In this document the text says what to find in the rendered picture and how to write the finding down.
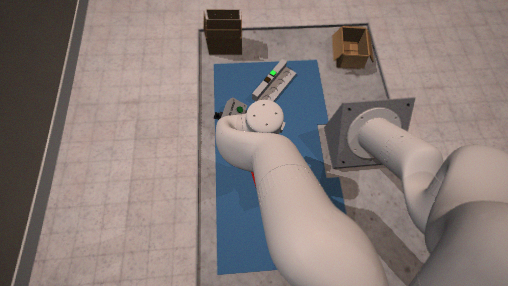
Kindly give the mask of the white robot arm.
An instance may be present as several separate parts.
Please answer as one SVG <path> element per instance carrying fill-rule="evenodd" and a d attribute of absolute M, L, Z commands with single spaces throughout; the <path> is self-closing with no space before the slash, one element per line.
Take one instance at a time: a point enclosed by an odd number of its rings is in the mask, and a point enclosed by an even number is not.
<path fill-rule="evenodd" d="M 295 144 L 279 135 L 283 121 L 277 103 L 258 100 L 246 114 L 220 118 L 215 133 L 224 160 L 254 173 L 277 270 L 291 286 L 390 286 L 368 236 L 331 202 Z M 508 286 L 508 153 L 466 145 L 443 163 L 435 146 L 380 107 L 352 122 L 347 143 L 402 182 L 408 213 L 432 253 L 409 286 Z M 484 202 L 469 202 L 477 200 Z"/>

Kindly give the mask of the grey control panel with two buttons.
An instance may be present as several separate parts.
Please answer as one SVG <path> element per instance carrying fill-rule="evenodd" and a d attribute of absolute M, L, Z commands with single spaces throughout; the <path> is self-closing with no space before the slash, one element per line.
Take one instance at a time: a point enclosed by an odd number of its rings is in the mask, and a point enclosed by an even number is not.
<path fill-rule="evenodd" d="M 220 119 L 229 115 L 239 115 L 247 113 L 247 105 L 238 101 L 235 98 L 231 98 L 226 102 L 225 108 L 223 112 L 217 113 L 215 112 L 214 119 Z"/>

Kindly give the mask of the blue flat mat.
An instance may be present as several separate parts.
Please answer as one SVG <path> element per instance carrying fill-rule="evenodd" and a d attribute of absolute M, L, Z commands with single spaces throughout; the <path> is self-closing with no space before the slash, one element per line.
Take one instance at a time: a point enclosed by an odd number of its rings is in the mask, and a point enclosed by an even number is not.
<path fill-rule="evenodd" d="M 280 61 L 214 64 L 214 108 L 224 111 L 232 97 L 253 104 L 252 93 Z M 317 60 L 287 61 L 294 78 L 274 101 L 284 114 L 282 133 L 290 139 L 331 202 L 346 213 L 339 177 L 326 178 L 317 125 L 328 115 Z M 215 139 L 217 275 L 277 270 L 269 254 L 257 190 L 251 172 L 229 164 Z"/>

